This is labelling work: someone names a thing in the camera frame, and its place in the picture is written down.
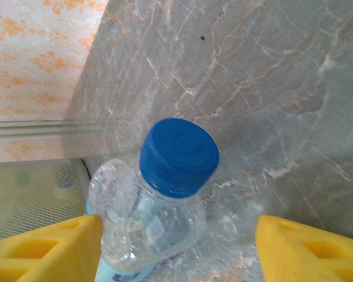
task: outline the plastic water bottle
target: plastic water bottle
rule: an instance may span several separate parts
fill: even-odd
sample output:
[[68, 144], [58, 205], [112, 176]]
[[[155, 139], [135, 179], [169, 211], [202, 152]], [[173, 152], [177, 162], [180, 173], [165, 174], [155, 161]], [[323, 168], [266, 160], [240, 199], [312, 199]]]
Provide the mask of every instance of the plastic water bottle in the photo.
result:
[[104, 222], [95, 281], [140, 282], [191, 247], [207, 225], [198, 191], [218, 162], [206, 131], [172, 118], [153, 125], [138, 157], [104, 163], [86, 204]]

